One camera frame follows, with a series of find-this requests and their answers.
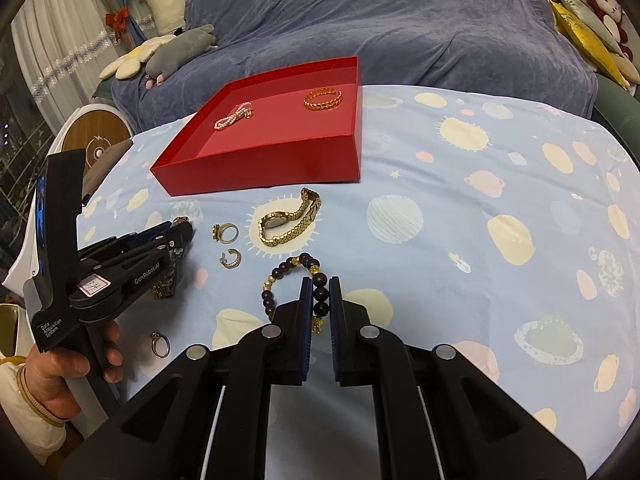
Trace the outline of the left forearm white sleeve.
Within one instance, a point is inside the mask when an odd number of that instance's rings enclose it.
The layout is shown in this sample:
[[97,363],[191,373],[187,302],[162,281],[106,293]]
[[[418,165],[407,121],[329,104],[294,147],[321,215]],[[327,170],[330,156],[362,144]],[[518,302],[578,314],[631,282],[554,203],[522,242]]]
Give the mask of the left forearm white sleeve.
[[66,422],[48,412],[26,388],[24,356],[1,356],[1,408],[34,459],[44,465],[66,439]]

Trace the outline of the person's left hand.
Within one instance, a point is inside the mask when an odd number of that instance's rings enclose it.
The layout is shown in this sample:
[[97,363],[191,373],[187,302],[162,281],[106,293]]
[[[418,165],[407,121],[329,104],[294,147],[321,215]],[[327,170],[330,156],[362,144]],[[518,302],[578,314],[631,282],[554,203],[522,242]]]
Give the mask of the person's left hand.
[[[107,366],[104,378],[111,384],[122,380],[122,352],[117,348],[119,325],[112,321],[100,328],[104,339]],[[82,354],[64,348],[40,353],[32,346],[23,367],[25,385],[32,397],[50,414],[59,419],[72,419],[80,413],[66,379],[83,378],[90,372],[90,363]]]

